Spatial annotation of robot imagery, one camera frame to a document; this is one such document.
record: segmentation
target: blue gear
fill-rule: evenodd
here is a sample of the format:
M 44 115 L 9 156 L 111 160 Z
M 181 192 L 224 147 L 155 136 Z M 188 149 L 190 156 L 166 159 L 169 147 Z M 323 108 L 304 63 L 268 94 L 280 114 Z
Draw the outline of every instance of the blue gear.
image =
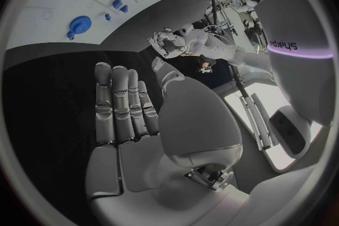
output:
M 79 16 L 71 21 L 69 29 L 73 34 L 82 34 L 85 33 L 92 25 L 90 17 Z

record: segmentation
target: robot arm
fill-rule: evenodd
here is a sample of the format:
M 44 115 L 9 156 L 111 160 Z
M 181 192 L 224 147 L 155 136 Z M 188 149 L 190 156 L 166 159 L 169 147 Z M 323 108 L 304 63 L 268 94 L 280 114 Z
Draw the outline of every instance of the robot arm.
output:
M 182 37 L 168 32 L 154 33 L 148 41 L 166 59 L 181 54 L 202 54 L 211 59 L 225 59 L 234 66 L 246 65 L 272 74 L 268 55 L 248 53 L 241 47 L 224 43 L 204 30 L 194 29 L 191 24 L 183 26 L 180 34 Z

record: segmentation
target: purple light strip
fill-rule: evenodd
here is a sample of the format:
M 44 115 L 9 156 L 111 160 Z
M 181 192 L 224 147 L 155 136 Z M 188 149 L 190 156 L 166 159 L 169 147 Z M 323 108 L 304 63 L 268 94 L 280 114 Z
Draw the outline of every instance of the purple light strip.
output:
M 267 46 L 267 49 L 271 52 L 282 54 L 282 55 L 289 55 L 291 57 L 297 57 L 297 58 L 311 58 L 311 59 L 327 59 L 327 58 L 333 58 L 333 53 L 331 54 L 325 54 L 325 55 L 303 55 L 303 54 L 296 54 L 296 53 L 290 53 L 285 51 L 280 51 L 277 48 L 272 47 L 271 45 Z

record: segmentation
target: blue plastic part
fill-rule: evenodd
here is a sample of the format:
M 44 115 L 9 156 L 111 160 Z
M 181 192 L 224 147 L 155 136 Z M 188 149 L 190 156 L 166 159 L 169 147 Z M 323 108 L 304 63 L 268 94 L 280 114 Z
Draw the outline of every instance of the blue plastic part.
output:
M 70 41 L 74 40 L 74 34 L 71 31 L 67 33 L 67 37 L 69 38 Z
M 85 33 L 92 25 L 92 21 L 87 16 L 80 16 L 71 21 L 69 29 L 73 34 Z
M 105 18 L 106 18 L 107 21 L 110 21 L 110 20 L 111 20 L 111 15 L 108 14 L 108 13 L 106 13 L 106 14 L 105 14 Z
M 115 0 L 113 2 L 113 8 L 118 9 L 119 7 L 121 7 L 123 5 L 123 2 L 121 0 Z
M 127 13 L 127 11 L 128 11 L 128 6 L 125 5 L 125 6 L 123 6 L 120 10 L 121 10 L 123 13 Z

